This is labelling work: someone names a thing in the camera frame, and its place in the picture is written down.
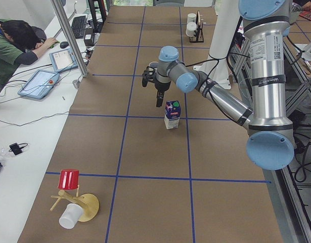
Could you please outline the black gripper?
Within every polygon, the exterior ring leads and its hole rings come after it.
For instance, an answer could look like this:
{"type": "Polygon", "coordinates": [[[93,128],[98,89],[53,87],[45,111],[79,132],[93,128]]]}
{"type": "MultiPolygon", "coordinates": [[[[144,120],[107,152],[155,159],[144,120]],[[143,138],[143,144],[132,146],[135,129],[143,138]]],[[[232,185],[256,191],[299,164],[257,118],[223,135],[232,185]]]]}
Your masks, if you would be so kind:
{"type": "Polygon", "coordinates": [[[156,107],[161,107],[163,104],[164,93],[169,89],[170,82],[163,83],[157,77],[156,68],[147,66],[142,74],[142,87],[146,87],[148,83],[154,83],[157,89],[156,107]]]}

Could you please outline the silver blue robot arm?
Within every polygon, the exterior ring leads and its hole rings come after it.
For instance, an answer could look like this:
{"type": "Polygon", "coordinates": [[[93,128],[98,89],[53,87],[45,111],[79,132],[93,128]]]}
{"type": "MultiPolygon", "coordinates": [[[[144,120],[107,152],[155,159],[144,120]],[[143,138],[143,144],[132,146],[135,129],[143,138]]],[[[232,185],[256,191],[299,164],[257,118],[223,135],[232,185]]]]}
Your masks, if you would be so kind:
{"type": "Polygon", "coordinates": [[[209,49],[208,60],[198,70],[189,70],[179,60],[175,47],[160,50],[155,69],[147,67],[142,85],[153,83],[157,106],[161,106],[171,83],[184,93],[198,91],[230,120],[248,132],[246,152],[265,170],[279,170],[294,158],[293,123],[286,115],[283,38],[290,23],[292,1],[222,1],[209,49]],[[246,42],[250,74],[245,78],[251,105],[247,106],[216,82],[230,54],[239,27],[246,42]]]}

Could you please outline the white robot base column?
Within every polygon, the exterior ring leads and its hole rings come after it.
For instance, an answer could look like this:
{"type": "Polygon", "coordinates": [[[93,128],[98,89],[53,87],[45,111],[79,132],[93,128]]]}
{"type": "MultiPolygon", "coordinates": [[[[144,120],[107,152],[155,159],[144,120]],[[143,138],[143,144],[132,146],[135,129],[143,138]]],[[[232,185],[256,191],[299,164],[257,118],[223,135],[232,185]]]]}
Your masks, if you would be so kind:
{"type": "Polygon", "coordinates": [[[196,71],[203,71],[209,74],[212,80],[228,90],[231,88],[231,85],[226,56],[240,19],[238,2],[238,0],[223,0],[220,4],[208,54],[208,59],[219,60],[218,66],[215,66],[215,61],[210,61],[194,68],[196,71]]]}

